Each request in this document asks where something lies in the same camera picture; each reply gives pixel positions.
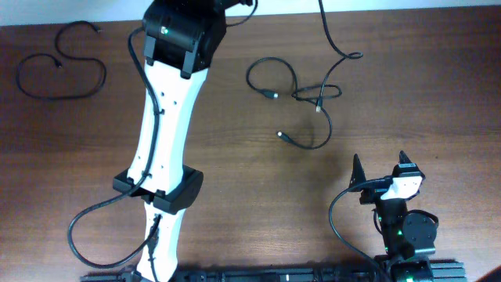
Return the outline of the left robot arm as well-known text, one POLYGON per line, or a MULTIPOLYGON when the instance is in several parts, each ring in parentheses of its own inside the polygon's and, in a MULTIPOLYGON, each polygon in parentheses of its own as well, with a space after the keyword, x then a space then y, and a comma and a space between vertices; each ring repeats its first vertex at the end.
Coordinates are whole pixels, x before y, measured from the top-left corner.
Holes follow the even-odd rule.
POLYGON ((114 189, 141 197, 146 211, 145 247, 133 281, 169 281, 178 266, 182 219, 204 175, 183 164, 196 98, 227 30, 225 12, 240 0, 154 1, 140 30, 145 61, 135 62, 146 86, 138 148, 114 189))

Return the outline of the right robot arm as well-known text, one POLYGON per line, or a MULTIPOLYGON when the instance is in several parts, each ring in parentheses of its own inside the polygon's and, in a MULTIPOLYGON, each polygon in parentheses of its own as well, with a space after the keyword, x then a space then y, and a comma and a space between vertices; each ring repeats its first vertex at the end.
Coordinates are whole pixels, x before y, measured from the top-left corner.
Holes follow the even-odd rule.
POLYGON ((438 217, 407 207, 407 202, 419 194, 425 179, 404 151, 399 152, 392 173, 378 179, 367 179, 359 156, 353 157, 349 188, 360 193, 360 204, 375 206, 375 220, 386 251, 375 259, 391 281, 434 279, 429 256, 435 253, 438 217))

